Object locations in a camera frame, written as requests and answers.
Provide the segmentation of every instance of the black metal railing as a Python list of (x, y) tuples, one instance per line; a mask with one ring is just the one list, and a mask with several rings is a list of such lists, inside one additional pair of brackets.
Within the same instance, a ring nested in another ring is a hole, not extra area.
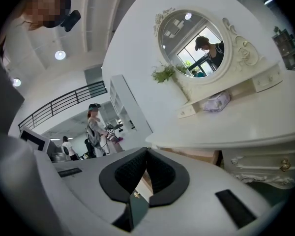
[(63, 110), (104, 93), (107, 90), (103, 81), (66, 93), (32, 113), (18, 125), (19, 129), (21, 131), (24, 126), (33, 129)]

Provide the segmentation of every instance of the plastic package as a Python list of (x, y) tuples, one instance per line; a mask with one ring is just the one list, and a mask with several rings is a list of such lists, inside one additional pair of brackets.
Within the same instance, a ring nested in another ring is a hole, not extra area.
[(203, 105), (204, 111), (208, 112), (220, 112), (231, 100), (231, 96), (228, 92), (223, 91), (211, 96)]

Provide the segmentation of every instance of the round ceiling light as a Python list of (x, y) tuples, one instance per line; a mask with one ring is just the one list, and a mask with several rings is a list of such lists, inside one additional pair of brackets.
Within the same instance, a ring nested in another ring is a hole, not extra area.
[(189, 20), (191, 17), (192, 17), (192, 14), (191, 13), (187, 13), (185, 15), (185, 20)]
[(21, 85), (21, 80), (19, 78), (13, 79), (13, 86), (19, 87)]
[(65, 58), (65, 52), (63, 50), (59, 50), (55, 53), (55, 58), (58, 60), (63, 60)]

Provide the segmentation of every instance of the drawer knob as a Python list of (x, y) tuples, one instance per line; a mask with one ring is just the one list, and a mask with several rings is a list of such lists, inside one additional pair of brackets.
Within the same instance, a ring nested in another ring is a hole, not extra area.
[(280, 167), (280, 170), (283, 172), (287, 171), (291, 167), (291, 164), (289, 163), (288, 159), (283, 159), (281, 164), (282, 166)]

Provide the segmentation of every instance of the mirror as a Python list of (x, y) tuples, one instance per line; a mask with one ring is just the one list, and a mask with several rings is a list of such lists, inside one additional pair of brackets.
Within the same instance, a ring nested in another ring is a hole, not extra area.
[(160, 41), (174, 65), (184, 65), (185, 75), (203, 78), (215, 72), (224, 57), (224, 43), (218, 29), (191, 11), (172, 13), (162, 23)]

